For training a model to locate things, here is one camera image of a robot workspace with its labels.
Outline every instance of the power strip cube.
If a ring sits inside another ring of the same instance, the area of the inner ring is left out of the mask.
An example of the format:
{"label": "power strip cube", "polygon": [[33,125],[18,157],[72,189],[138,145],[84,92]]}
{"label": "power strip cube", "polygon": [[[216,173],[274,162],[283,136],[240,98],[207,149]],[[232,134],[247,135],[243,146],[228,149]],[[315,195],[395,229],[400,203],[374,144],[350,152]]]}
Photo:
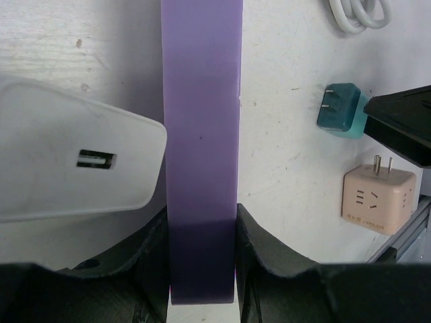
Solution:
{"label": "power strip cube", "polygon": [[404,170],[363,165],[344,177],[342,217],[385,235],[393,235],[413,213],[416,175]]}

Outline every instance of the teal charger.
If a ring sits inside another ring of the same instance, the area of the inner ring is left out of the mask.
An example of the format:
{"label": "teal charger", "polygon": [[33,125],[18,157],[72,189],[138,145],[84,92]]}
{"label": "teal charger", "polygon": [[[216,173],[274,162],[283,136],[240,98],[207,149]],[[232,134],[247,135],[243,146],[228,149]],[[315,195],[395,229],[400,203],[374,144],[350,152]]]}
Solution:
{"label": "teal charger", "polygon": [[364,134],[368,118],[364,108],[369,100],[352,83],[331,84],[325,90],[317,125],[337,137],[358,139]]}

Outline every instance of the metal prong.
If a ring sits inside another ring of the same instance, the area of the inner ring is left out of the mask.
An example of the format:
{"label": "metal prong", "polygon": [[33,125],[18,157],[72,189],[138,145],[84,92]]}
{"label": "metal prong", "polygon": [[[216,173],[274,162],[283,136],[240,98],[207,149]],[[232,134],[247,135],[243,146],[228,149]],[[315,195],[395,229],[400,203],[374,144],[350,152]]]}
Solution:
{"label": "metal prong", "polygon": [[381,156],[377,156],[377,171],[376,171],[376,175],[380,175],[380,165],[382,164],[382,157]]}
{"label": "metal prong", "polygon": [[373,167],[372,167],[372,172],[373,173],[375,173],[376,171],[377,171],[377,158],[378,158],[379,156],[378,155],[375,155],[374,156],[374,165],[373,165]]}
{"label": "metal prong", "polygon": [[392,170],[392,161],[393,161],[393,158],[392,158],[392,157],[391,157],[391,158],[389,158],[388,174],[390,174],[390,173],[391,173],[391,170]]}

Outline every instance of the purple plastic strip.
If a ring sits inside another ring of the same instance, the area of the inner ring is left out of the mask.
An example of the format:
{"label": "purple plastic strip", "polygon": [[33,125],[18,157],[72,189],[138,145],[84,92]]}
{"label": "purple plastic strip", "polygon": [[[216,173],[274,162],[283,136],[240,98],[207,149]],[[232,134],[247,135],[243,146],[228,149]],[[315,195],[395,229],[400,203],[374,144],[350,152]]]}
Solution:
{"label": "purple plastic strip", "polygon": [[234,297],[242,0],[162,0],[174,304]]}

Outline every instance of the usb port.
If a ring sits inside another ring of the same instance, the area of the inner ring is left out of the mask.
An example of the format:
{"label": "usb port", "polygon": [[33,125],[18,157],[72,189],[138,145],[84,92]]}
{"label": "usb port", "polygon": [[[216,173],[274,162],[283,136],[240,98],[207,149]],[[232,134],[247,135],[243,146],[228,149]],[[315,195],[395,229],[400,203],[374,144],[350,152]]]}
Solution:
{"label": "usb port", "polygon": [[76,167],[99,168],[101,170],[111,170],[114,166],[117,155],[113,153],[102,153],[82,149],[78,155]]}

